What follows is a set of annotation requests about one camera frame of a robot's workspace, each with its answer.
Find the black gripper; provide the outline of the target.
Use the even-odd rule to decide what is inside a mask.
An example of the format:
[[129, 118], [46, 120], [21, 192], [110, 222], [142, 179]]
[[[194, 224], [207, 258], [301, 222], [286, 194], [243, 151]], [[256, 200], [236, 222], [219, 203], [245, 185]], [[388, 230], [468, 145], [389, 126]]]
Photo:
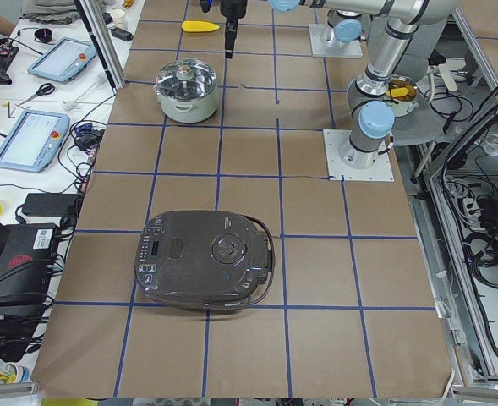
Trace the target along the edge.
[[221, 0], [220, 12], [226, 19], [225, 29], [225, 58], [232, 59], [237, 38], [237, 27], [239, 20], [246, 15], [248, 7], [247, 0]]

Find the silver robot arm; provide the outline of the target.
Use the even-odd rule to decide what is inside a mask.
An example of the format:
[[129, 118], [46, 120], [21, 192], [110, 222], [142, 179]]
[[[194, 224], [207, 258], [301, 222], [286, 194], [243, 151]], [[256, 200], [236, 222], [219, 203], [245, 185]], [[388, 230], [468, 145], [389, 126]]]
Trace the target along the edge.
[[286, 13], [299, 6], [328, 8], [387, 17], [377, 48], [370, 54], [365, 71], [348, 87], [353, 129], [338, 148], [339, 157], [357, 170], [370, 168], [379, 155], [382, 141], [395, 122], [384, 101], [392, 75], [419, 26], [446, 20], [458, 1], [270, 1], [274, 10]]
[[330, 9], [324, 39], [329, 46], [356, 41], [363, 32], [361, 13]]

